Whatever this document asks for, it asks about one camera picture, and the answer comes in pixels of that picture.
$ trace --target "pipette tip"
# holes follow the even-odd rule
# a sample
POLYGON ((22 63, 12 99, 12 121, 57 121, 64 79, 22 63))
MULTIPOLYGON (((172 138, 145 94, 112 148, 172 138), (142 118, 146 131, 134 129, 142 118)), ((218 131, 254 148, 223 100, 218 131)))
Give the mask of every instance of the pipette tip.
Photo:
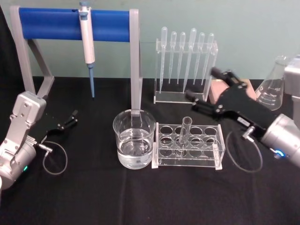
POLYGON ((90 90, 92 93, 92 98, 95 98, 95 87, 94 87, 94 71, 93 67, 89 67, 89 74, 90 74, 90 90))
POLYGON ((163 82, 159 81, 159 93, 161 93, 162 87, 163 87, 163 82))

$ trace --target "glass flask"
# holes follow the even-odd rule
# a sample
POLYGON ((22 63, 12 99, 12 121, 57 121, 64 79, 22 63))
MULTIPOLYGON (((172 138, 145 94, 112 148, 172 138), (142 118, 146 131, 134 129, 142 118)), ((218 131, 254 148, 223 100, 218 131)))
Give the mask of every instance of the glass flask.
POLYGON ((286 56, 277 56, 275 65, 267 78, 256 89, 256 101, 270 110, 279 109, 282 105, 284 91, 284 72, 289 63, 286 56))

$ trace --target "wall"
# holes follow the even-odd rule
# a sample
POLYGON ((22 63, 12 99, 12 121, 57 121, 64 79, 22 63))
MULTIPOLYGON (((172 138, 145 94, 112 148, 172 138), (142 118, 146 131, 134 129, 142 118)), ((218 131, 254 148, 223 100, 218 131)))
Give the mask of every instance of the wall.
MULTIPOLYGON (((243 78, 264 79, 277 55, 300 51, 299 0, 90 0, 95 9, 138 8, 141 19, 142 72, 154 78, 155 40, 161 27, 189 34, 192 27, 213 32, 216 65, 243 78)), ((10 26, 9 6, 78 8, 78 0, 1 0, 10 26)), ((40 41, 55 76, 88 76, 80 41, 40 41)), ((129 44, 95 43, 95 77, 129 77, 129 44)), ((32 72, 40 75, 32 59, 32 72)))

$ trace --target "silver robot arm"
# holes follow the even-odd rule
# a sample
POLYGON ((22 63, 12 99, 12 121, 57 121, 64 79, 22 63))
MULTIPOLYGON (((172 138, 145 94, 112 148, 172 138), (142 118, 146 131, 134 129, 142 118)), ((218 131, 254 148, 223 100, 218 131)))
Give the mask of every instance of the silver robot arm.
POLYGON ((28 136, 30 128, 41 119, 46 101, 28 91, 18 95, 11 124, 0 145, 0 177, 2 189, 9 188, 36 156, 34 138, 28 136))
POLYGON ((261 139, 261 142, 280 155, 288 157, 300 167, 300 55, 285 68, 285 93, 293 100, 293 120, 279 115, 261 139))

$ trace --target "black tablecloth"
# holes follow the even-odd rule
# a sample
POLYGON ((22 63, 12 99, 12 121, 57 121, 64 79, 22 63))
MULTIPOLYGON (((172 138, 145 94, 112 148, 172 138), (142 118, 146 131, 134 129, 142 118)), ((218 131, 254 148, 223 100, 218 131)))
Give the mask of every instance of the black tablecloth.
MULTIPOLYGON (((159 123, 180 124, 190 116, 194 124, 216 124, 192 112, 187 104, 153 104, 153 80, 144 80, 142 109, 159 123)), ((300 169, 276 161, 264 148, 263 169, 247 174, 225 154, 223 170, 165 166, 132 171, 118 161, 114 117, 130 107, 127 79, 95 79, 96 98, 90 97, 88 78, 56 78, 47 100, 47 113, 64 120, 74 109, 78 125, 60 143, 69 164, 61 176, 42 168, 43 150, 19 180, 3 191, 0 225, 293 225, 300 224, 300 169)), ((15 98, 23 87, 0 82, 0 139, 9 126, 15 98)), ((284 96, 280 111, 292 115, 284 96)), ((224 137, 240 127, 221 122, 224 137)), ((258 165, 255 150, 239 138, 236 158, 247 167, 258 165)))

